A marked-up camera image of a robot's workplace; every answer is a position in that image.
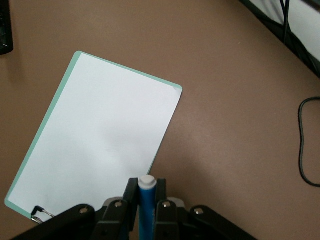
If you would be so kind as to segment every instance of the white dry erase board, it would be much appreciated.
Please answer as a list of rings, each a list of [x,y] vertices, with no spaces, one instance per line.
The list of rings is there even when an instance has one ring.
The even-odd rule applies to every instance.
[[[76,52],[5,204],[31,218],[35,206],[97,211],[122,196],[129,178],[149,172],[181,94],[177,84]]]

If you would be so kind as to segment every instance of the brown table surface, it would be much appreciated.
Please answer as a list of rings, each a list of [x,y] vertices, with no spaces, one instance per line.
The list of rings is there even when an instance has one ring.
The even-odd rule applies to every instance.
[[[0,56],[0,239],[35,226],[4,199],[79,50],[183,87],[151,170],[167,179],[169,196],[207,205],[260,240],[320,239],[320,189],[299,174],[297,115],[304,99],[320,96],[320,81],[240,2],[10,4],[14,51]],[[319,110],[318,101],[303,112],[305,171],[318,183]]]

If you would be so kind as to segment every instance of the dry erase marker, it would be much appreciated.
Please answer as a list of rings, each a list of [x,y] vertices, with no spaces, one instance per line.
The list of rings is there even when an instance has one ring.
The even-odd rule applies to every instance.
[[[139,240],[154,238],[157,181],[146,175],[138,179],[139,185]]]

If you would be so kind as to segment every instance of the blue marker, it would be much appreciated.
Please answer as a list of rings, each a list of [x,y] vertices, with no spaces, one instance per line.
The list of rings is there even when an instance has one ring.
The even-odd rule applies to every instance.
[[[154,238],[157,181],[146,175],[138,179],[139,185],[139,240]]]

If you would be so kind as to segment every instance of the white marker cap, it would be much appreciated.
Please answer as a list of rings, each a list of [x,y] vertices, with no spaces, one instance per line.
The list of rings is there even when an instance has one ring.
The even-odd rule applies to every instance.
[[[138,178],[139,188],[143,190],[153,189],[157,185],[157,181],[154,176],[145,175]]]

